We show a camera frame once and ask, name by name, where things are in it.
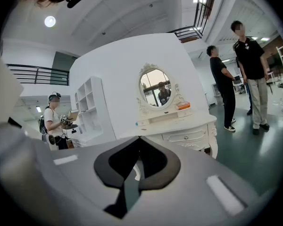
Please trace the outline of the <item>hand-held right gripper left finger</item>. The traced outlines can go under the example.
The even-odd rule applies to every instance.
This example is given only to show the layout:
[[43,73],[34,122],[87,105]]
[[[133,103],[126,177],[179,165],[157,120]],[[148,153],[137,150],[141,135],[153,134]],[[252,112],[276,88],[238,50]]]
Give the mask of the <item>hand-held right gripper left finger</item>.
[[12,225],[43,226],[138,226],[140,216],[117,218],[79,190],[80,176],[69,177],[81,169],[63,171],[53,156],[65,157],[65,151],[51,151],[49,146],[33,139],[15,126],[0,124],[0,186],[19,209],[7,211]]

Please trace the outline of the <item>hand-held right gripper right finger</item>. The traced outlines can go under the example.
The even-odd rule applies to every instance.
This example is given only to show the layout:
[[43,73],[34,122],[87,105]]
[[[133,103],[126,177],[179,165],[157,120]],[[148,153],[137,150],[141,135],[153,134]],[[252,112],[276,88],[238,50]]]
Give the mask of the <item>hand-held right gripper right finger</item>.
[[174,152],[181,169],[165,188],[142,192],[126,215],[129,226],[248,226],[272,197],[205,153],[153,141]]

